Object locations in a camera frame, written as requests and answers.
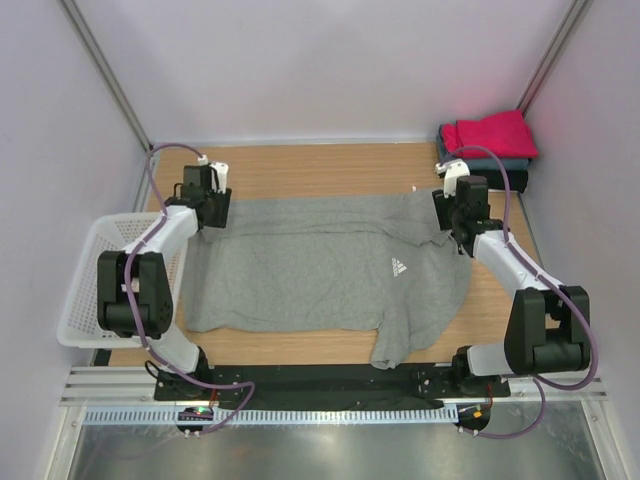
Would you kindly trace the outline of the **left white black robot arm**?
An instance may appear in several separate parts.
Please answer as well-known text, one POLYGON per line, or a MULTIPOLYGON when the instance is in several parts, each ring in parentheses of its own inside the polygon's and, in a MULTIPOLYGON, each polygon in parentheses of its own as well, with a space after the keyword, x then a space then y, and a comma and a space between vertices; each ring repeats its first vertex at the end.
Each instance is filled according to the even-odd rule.
POLYGON ((203 228, 227 224, 232 190, 229 166, 202 157, 186 166, 183 181, 162 202, 156 220, 120 250, 97 260, 97 320, 120 338, 136 338, 165 370, 177 378, 189 399, 204 398, 212 376, 204 351, 177 327, 168 266, 203 228))

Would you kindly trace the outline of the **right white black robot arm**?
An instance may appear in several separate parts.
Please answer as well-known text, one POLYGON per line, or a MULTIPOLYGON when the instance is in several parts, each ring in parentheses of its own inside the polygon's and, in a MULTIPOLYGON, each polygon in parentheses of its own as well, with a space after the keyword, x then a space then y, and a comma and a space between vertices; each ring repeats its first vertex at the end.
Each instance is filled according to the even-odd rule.
POLYGON ((450 372, 454 390, 472 396, 487 377, 497 376, 531 376, 564 391, 591 383, 599 354, 585 289, 548 276, 518 245, 508 217, 490 217, 485 178, 447 178, 433 200, 440 229, 451 234, 461 255, 484 265, 512 300, 502 342, 460 351, 466 362, 450 372))

